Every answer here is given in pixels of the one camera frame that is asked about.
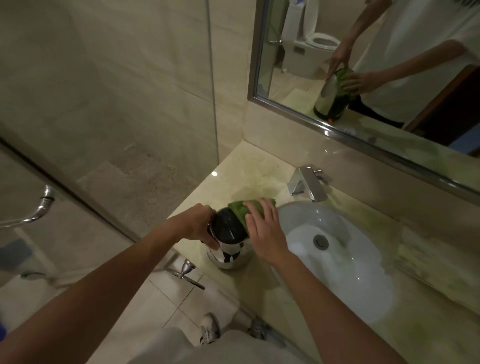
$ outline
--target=white sink basin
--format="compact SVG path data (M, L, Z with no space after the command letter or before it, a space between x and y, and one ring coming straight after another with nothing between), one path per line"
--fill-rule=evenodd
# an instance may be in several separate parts
M320 204L293 202L278 211L289 250L357 316L372 324L388 313L394 302L393 282L367 236ZM328 247L321 250L318 245L325 248L326 241Z

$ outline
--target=white shirt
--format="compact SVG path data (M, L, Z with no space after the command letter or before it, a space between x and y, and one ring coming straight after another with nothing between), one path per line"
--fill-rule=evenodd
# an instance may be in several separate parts
M393 0L378 34L355 65L356 72L394 67L450 39L461 42L468 52L363 94L362 102L405 127L462 69L479 63L480 4L468 7L460 0Z

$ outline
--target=green cloth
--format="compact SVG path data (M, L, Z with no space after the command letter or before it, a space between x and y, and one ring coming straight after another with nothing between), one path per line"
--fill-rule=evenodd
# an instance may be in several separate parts
M273 206L276 206L276 201L274 198L271 198L270 201L272 201ZM260 213L260 215L265 218L264 208L262 207L260 202L258 202L257 200L250 200L247 202L251 202L255 206L257 211ZM242 225L245 227L248 236L250 237L250 233L247 228L247 222L245 221L245 215L250 214L250 210L248 209L248 207L244 206L243 203L244 201L235 201L231 204L228 204L228 208L233 211L236 217L238 217Z
M336 95L337 96L345 96L345 95L349 95L352 93L351 91L345 91L343 89L343 86L342 86L342 82L343 82L343 77L347 74L347 73L351 73L353 72L352 70L349 70L348 68L342 68L341 70L338 70L335 72L335 75L336 75L336 79L337 79L337 83L336 83Z

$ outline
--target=faucet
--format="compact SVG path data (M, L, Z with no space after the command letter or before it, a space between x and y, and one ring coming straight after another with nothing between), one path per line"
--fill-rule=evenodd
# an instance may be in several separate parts
M328 185L328 181L321 176L321 170L314 170L310 166L298 167L293 172L290 182L287 183L288 190L292 196L307 192L312 202L323 202L327 200L327 194L320 181Z

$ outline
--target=sneaker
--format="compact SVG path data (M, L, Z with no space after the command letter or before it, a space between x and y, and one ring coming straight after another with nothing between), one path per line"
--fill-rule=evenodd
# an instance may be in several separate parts
M201 345L211 344L220 338L220 325L214 314L208 313L203 316L200 331L202 332Z

